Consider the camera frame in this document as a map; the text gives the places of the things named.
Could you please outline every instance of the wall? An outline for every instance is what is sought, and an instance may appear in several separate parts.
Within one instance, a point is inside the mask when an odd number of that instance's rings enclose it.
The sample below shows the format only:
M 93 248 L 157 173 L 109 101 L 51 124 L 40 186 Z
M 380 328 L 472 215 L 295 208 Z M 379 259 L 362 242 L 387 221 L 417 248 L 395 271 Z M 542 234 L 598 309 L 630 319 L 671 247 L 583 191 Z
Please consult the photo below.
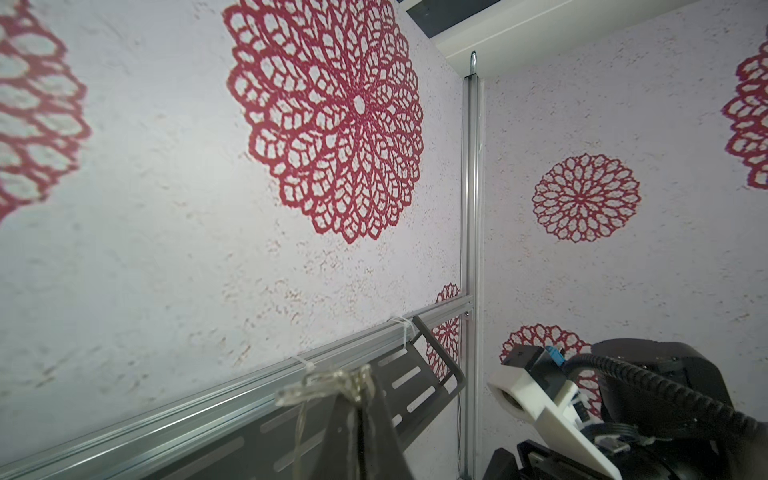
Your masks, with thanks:
M 768 192 L 753 166 L 765 158 L 729 143 L 721 112 L 740 111 L 730 101 L 746 77 L 765 81 L 765 66 L 736 73 L 767 19 L 766 2 L 702 0 L 486 81 L 486 381 L 503 348 L 536 336 L 569 354 L 616 337 L 679 341 L 720 368 L 737 409 L 768 417 Z M 761 114 L 743 111 L 756 134 Z M 621 165 L 581 217 L 558 182 L 591 192 L 599 155 Z M 487 389 L 483 409 L 485 465 L 537 438 Z
M 388 18 L 370 10 L 379 2 L 366 3 L 370 30 L 344 45 L 319 34 L 327 49 L 315 54 L 345 65 L 294 59 L 303 73 L 286 73 L 280 46 L 303 38 L 312 50 L 308 34 L 261 17 L 269 48 L 247 50 L 256 41 L 239 36 L 252 32 L 227 10 L 236 3 L 2 3 L 2 41 L 18 55 L 0 63 L 13 79 L 0 109 L 0 463 L 434 303 L 458 283 L 461 78 L 399 9 L 404 38 L 376 23 Z M 351 25 L 349 15 L 329 18 Z M 372 48 L 377 28 L 389 43 L 366 64 L 353 43 Z M 363 84 L 381 74 L 366 70 L 377 62 L 393 81 Z M 247 83 L 249 68 L 262 84 Z M 20 93 L 53 74 L 59 84 L 38 103 Z M 287 93 L 300 89 L 291 75 L 331 98 L 327 122 L 316 98 Z M 277 155 L 270 134 L 284 141 Z

